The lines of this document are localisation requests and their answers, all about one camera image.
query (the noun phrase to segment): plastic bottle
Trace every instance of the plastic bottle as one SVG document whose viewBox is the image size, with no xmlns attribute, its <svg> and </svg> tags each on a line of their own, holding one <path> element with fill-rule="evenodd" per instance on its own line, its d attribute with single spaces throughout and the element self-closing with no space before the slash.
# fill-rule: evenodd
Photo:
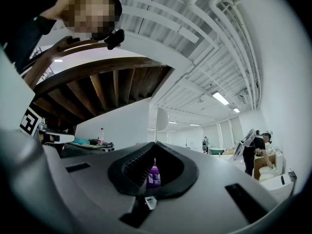
<svg viewBox="0 0 312 234">
<path fill-rule="evenodd" d="M 156 166 L 156 162 L 154 163 L 152 169 L 148 173 L 146 179 L 146 187 L 147 188 L 157 188 L 160 187 L 160 174 L 158 168 Z"/>
<path fill-rule="evenodd" d="M 101 128 L 101 131 L 99 132 L 97 137 L 97 145 L 101 146 L 103 144 L 103 141 L 104 141 L 104 128 Z"/>
</svg>

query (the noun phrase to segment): white bottle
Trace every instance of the white bottle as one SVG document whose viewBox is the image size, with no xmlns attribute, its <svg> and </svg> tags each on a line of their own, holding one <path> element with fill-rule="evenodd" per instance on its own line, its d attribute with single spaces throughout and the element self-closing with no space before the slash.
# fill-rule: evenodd
<svg viewBox="0 0 312 234">
<path fill-rule="evenodd" d="M 101 127 L 101 131 L 98 134 L 97 137 L 97 145 L 101 146 L 103 144 L 104 141 L 104 128 Z"/>
</svg>

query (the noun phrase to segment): ceiling pipe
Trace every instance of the ceiling pipe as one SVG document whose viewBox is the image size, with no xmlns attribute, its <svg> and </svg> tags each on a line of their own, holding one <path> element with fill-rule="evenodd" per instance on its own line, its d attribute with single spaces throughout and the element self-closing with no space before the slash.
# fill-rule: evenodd
<svg viewBox="0 0 312 234">
<path fill-rule="evenodd" d="M 255 84 L 254 84 L 254 75 L 253 75 L 253 71 L 252 71 L 252 67 L 250 65 L 250 61 L 246 52 L 246 49 L 238 35 L 238 32 L 235 30 L 233 24 L 230 22 L 230 20 L 227 18 L 227 16 L 217 7 L 217 3 L 221 1 L 221 0 L 209 0 L 209 7 L 210 9 L 215 13 L 215 15 L 221 20 L 221 22 L 226 26 L 226 28 L 230 31 L 231 35 L 233 36 L 238 49 L 240 50 L 243 59 L 246 63 L 247 69 L 248 69 L 248 73 L 249 73 L 249 77 L 252 83 L 252 89 L 253 89 L 253 104 L 254 104 L 254 108 L 256 108 L 256 96 L 255 96 Z"/>
<path fill-rule="evenodd" d="M 242 15 L 241 15 L 240 11 L 237 8 L 237 5 L 240 3 L 240 0 L 223 0 L 223 2 L 229 3 L 229 5 L 233 9 L 233 11 L 235 12 L 237 22 L 241 26 L 241 28 L 242 28 L 242 30 L 244 32 L 244 35 L 246 37 L 246 41 L 248 43 L 248 46 L 250 48 L 250 51 L 251 51 L 251 54 L 252 54 L 252 57 L 253 57 L 254 67 L 255 67 L 255 70 L 256 70 L 256 73 L 257 73 L 258 84 L 259 84 L 259 101 L 258 101 L 258 106 L 259 106 L 260 105 L 260 101 L 261 101 L 261 81 L 260 81 L 260 75 L 259 75 L 259 67 L 258 67 L 257 59 L 256 59 L 256 56 L 255 56 L 254 44 L 253 44 L 252 38 L 250 37 L 249 31 L 248 31 L 248 29 L 247 29 L 247 27 L 245 25 L 245 21 L 244 21 Z"/>
<path fill-rule="evenodd" d="M 217 23 L 207 13 L 205 13 L 202 9 L 200 9 L 198 6 L 195 5 L 196 1 L 197 0 L 187 0 L 186 5 L 188 6 L 188 8 L 193 13 L 195 13 L 200 18 L 202 18 L 217 33 L 217 35 L 219 35 L 221 40 L 227 46 L 229 52 L 231 53 L 233 59 L 235 60 L 235 62 L 237 63 L 237 65 L 239 67 L 239 70 L 242 73 L 242 76 L 244 78 L 245 84 L 247 86 L 247 90 L 248 90 L 248 93 L 249 93 L 249 99 L 250 99 L 251 107 L 252 107 L 252 110 L 253 110 L 254 109 L 254 104 L 253 104 L 253 99 L 252 99 L 252 93 L 251 93 L 251 90 L 250 90 L 249 81 L 248 81 L 247 74 L 246 74 L 246 71 L 245 71 L 245 68 L 244 68 L 244 65 L 243 65 L 242 61 L 240 60 L 240 58 L 239 58 L 236 50 L 234 49 L 232 43 L 227 38 L 227 36 L 224 34 L 223 30 L 217 25 Z"/>
</svg>

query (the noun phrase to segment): staircase underside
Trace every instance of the staircase underside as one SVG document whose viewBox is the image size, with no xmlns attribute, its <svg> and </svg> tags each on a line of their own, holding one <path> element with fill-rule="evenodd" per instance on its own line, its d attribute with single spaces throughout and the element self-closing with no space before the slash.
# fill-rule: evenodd
<svg viewBox="0 0 312 234">
<path fill-rule="evenodd" d="M 89 62 L 36 85 L 30 107 L 46 118 L 49 128 L 71 129 L 91 118 L 151 97 L 172 70 L 145 57 Z"/>
</svg>

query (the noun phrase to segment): ceiling duct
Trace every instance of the ceiling duct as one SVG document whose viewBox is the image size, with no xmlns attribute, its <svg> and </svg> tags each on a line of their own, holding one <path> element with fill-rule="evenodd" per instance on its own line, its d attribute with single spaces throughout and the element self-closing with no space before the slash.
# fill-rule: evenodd
<svg viewBox="0 0 312 234">
<path fill-rule="evenodd" d="M 245 88 L 244 90 L 242 90 L 239 94 L 238 94 L 238 97 L 240 99 L 240 101 L 242 103 L 244 103 L 245 105 L 249 104 L 250 101 L 249 101 L 249 94 L 248 94 L 248 91 L 247 91 L 247 88 Z"/>
</svg>

